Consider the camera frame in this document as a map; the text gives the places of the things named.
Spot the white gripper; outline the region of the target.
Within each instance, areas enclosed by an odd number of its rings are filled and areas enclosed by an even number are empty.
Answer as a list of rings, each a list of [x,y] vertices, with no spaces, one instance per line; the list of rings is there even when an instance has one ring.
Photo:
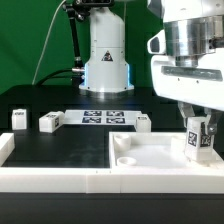
[[[158,96],[178,102],[178,108],[187,127],[194,117],[193,105],[211,108],[206,111],[206,133],[215,135],[220,111],[224,111],[224,48],[198,59],[198,66],[180,67],[175,58],[166,55],[165,31],[149,40],[153,87]]]

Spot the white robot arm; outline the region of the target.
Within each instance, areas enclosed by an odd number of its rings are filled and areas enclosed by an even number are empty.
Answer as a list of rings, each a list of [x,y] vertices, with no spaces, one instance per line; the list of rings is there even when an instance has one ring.
[[[126,21],[94,6],[90,37],[81,91],[106,95],[151,84],[186,119],[203,107],[206,132],[216,132],[224,112],[224,0],[143,0]]]

